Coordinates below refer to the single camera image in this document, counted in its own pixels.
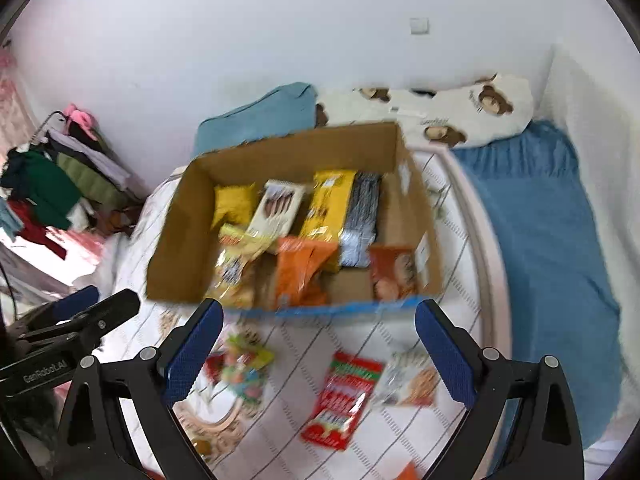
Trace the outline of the white oat cookie packet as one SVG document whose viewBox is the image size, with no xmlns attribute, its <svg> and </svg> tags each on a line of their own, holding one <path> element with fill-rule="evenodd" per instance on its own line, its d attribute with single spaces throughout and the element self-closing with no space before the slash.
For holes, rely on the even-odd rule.
<svg viewBox="0 0 640 480">
<path fill-rule="evenodd" d="M 373 406 L 430 406 L 439 374 L 430 355 L 421 349 L 396 352 L 386 364 L 372 394 Z"/>
</svg>

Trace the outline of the red triangular snack packet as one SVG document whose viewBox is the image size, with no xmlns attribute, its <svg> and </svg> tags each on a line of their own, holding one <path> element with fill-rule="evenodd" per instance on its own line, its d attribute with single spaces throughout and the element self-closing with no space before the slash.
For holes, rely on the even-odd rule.
<svg viewBox="0 0 640 480">
<path fill-rule="evenodd" d="M 205 360 L 203 370 L 207 381 L 211 385 L 221 382 L 222 372 L 226 366 L 226 352 L 216 351 L 211 353 Z"/>
</svg>

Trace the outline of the yellow pastry snack packet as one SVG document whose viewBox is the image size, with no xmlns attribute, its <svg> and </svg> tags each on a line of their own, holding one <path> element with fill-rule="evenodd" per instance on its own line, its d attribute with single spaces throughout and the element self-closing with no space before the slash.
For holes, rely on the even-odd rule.
<svg viewBox="0 0 640 480">
<path fill-rule="evenodd" d="M 255 270 L 273 239 L 225 223 L 218 233 L 218 256 L 205 299 L 223 307 L 250 310 L 256 295 Z"/>
</svg>

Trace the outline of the colourful candy ball bag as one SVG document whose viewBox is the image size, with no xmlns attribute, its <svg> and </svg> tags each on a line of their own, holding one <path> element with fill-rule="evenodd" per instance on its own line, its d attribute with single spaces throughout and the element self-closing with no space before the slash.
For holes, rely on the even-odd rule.
<svg viewBox="0 0 640 480">
<path fill-rule="evenodd" d="M 247 404 L 262 403 L 268 368 L 274 353 L 260 339 L 258 333 L 230 333 L 224 341 L 222 382 Z"/>
</svg>

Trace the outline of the red long snack packet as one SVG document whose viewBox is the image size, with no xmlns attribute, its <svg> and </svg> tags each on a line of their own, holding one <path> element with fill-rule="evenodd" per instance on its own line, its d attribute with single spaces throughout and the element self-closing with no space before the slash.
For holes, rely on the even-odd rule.
<svg viewBox="0 0 640 480">
<path fill-rule="evenodd" d="M 335 352 L 300 437 L 322 448 L 345 451 L 384 367 L 380 361 Z"/>
</svg>

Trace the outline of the yellow striped snack packet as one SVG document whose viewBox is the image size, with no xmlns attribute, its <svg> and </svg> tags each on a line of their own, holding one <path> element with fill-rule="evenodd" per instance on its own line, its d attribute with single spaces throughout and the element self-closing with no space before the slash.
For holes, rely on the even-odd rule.
<svg viewBox="0 0 640 480">
<path fill-rule="evenodd" d="M 212 228 L 224 222 L 235 226 L 247 226 L 253 218 L 256 200 L 257 192 L 254 183 L 216 186 Z"/>
</svg>

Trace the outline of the brown biscuit packet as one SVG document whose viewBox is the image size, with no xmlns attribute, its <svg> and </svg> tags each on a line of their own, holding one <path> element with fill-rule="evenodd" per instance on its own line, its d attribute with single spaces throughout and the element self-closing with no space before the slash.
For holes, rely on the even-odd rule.
<svg viewBox="0 0 640 480">
<path fill-rule="evenodd" d="M 368 249 L 373 296 L 391 302 L 418 293 L 416 265 L 410 246 L 373 244 Z"/>
</svg>

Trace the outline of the orange snack packet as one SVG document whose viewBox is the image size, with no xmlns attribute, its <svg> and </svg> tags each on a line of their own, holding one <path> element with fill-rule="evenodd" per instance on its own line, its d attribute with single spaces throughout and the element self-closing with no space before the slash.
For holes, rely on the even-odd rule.
<svg viewBox="0 0 640 480">
<path fill-rule="evenodd" d="M 408 463 L 395 480 L 419 480 L 416 465 L 413 462 Z"/>
<path fill-rule="evenodd" d="M 337 253 L 338 244 L 295 236 L 278 240 L 277 281 L 274 306 L 277 310 L 318 307 L 328 303 L 322 288 L 324 266 Z"/>
</svg>

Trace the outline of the white chocolate wafer packet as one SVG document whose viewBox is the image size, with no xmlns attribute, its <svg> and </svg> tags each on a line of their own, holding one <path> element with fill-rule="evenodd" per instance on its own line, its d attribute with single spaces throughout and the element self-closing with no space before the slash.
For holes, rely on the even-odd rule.
<svg viewBox="0 0 640 480">
<path fill-rule="evenodd" d="M 287 236 L 305 193 L 305 185 L 268 180 L 247 232 L 272 240 Z"/>
</svg>

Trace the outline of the yellow black noodle packet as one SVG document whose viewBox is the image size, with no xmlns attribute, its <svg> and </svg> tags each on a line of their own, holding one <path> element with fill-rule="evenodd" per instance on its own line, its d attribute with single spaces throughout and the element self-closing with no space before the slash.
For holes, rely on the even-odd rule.
<svg viewBox="0 0 640 480">
<path fill-rule="evenodd" d="M 382 176 L 375 172 L 323 170 L 314 174 L 314 188 L 299 236 L 336 243 L 330 268 L 365 269 L 369 247 L 378 236 Z"/>
</svg>

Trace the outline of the blue bed sheet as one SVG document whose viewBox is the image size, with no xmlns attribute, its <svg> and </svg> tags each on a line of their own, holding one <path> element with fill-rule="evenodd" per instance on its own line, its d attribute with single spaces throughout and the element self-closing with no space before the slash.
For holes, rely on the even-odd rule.
<svg viewBox="0 0 640 480">
<path fill-rule="evenodd" d="M 556 356 L 582 445 L 605 433 L 620 400 L 620 306 L 570 138 L 552 122 L 454 156 L 483 202 L 502 252 L 512 356 Z"/>
</svg>

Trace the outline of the white diamond pattern quilt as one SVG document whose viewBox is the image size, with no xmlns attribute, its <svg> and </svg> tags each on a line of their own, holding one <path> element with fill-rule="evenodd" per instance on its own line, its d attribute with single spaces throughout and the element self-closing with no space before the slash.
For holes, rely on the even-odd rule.
<svg viewBox="0 0 640 480">
<path fill-rule="evenodd" d="M 439 304 L 451 322 L 482 340 L 491 296 L 477 270 L 465 192 L 449 159 L 419 154 L 416 166 L 436 210 L 444 278 Z M 424 408 L 367 410 L 343 452 L 306 442 L 300 433 L 335 352 L 384 362 L 416 348 L 413 316 L 385 312 L 335 321 L 265 320 L 255 328 L 274 355 L 258 408 L 242 408 L 226 386 L 209 385 L 205 378 L 198 378 L 188 400 L 176 406 L 186 430 L 212 445 L 208 463 L 218 478 L 393 479 L 408 465 L 425 472 L 461 422 L 462 405 L 437 387 Z"/>
</svg>

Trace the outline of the blue pillow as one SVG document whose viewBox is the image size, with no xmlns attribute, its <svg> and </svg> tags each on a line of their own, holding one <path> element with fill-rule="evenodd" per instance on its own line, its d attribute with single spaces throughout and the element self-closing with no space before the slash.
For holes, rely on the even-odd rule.
<svg viewBox="0 0 640 480">
<path fill-rule="evenodd" d="M 198 126 L 192 157 L 247 142 L 314 128 L 317 90 L 294 82 L 274 88 L 257 101 L 205 119 Z"/>
</svg>

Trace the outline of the white bear print pillow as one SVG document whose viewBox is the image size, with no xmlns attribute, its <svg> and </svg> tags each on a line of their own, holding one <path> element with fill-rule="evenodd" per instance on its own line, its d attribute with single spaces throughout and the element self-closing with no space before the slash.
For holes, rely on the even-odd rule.
<svg viewBox="0 0 640 480">
<path fill-rule="evenodd" d="M 449 90 L 326 91 L 318 95 L 317 104 L 322 126 L 394 122 L 413 150 L 430 143 L 479 148 L 517 136 L 535 110 L 527 79 L 501 74 Z"/>
</svg>

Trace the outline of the white wall switch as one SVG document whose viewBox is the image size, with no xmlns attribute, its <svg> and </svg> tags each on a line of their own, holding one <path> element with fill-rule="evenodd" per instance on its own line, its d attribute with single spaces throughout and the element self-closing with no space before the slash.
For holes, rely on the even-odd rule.
<svg viewBox="0 0 640 480">
<path fill-rule="evenodd" d="M 430 20 L 428 18 L 409 18 L 409 28 L 412 36 L 425 36 L 430 32 Z"/>
</svg>

